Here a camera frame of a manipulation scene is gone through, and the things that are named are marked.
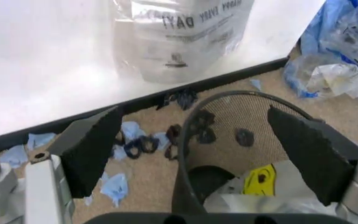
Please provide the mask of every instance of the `yellow sticker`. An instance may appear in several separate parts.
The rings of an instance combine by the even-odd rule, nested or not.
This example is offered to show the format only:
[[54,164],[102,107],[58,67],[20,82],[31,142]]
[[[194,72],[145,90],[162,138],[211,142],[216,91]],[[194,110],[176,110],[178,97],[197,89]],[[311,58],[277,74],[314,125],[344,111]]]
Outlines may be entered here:
[[254,169],[245,179],[243,194],[274,196],[275,179],[276,171],[271,164]]

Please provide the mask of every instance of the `blue plastic bag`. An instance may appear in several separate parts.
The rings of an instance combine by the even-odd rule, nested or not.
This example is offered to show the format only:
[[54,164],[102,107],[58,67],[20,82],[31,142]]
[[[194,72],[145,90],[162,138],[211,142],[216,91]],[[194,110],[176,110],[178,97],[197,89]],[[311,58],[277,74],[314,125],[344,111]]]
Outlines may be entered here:
[[322,52],[320,40],[328,35],[337,21],[358,6],[358,0],[326,0],[301,36],[303,55]]

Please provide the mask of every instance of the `black plastic bin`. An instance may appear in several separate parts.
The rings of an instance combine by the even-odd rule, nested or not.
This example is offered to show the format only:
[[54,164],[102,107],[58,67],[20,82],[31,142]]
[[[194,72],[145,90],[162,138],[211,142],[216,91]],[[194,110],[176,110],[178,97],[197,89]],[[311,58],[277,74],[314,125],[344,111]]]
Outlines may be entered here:
[[[234,176],[288,159],[267,121],[271,105],[312,119],[291,103],[252,91],[219,93],[193,110],[179,137],[173,213],[206,213],[205,198]],[[239,130],[246,133],[245,143],[238,138]]]

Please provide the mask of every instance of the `beige carpet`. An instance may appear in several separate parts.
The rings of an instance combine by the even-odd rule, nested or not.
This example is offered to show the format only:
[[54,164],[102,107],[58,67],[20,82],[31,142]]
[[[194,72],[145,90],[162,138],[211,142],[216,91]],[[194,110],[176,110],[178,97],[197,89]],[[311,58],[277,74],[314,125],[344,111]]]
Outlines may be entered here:
[[[325,120],[349,139],[358,143],[358,99],[351,99],[346,95],[319,102],[297,99],[282,80],[282,69],[261,74],[259,79],[262,92],[283,98],[315,118]],[[199,94],[199,101],[216,93],[233,90],[253,90],[249,79],[244,79],[229,85],[221,86]],[[191,112],[182,111],[176,103],[156,111],[155,107],[138,111],[125,116],[126,121],[136,121],[146,133],[156,133],[167,130],[172,124],[183,124]],[[126,158],[123,162],[110,160],[106,172],[110,175],[125,172],[129,177],[129,194],[115,208],[112,201],[100,194],[100,183],[93,190],[93,203],[86,206],[83,199],[75,199],[76,210],[73,223],[82,224],[98,215],[108,212],[170,212],[171,197],[177,172],[177,162],[168,161],[163,152],[143,154],[138,160]],[[18,176],[22,176],[22,168],[17,169]]]

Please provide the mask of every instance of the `blue paper scrap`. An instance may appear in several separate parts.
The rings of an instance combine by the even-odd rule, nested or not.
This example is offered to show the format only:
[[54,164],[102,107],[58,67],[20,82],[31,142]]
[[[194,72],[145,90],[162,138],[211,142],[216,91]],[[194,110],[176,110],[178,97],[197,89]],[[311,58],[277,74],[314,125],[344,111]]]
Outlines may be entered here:
[[125,174],[117,174],[106,181],[102,185],[100,193],[111,198],[115,204],[115,207],[118,207],[119,202],[128,194],[128,182],[126,180]]
[[0,162],[9,163],[12,168],[18,168],[28,161],[24,145],[14,146],[0,156]]
[[46,145],[56,136],[55,133],[28,134],[27,148],[32,151],[35,148]]

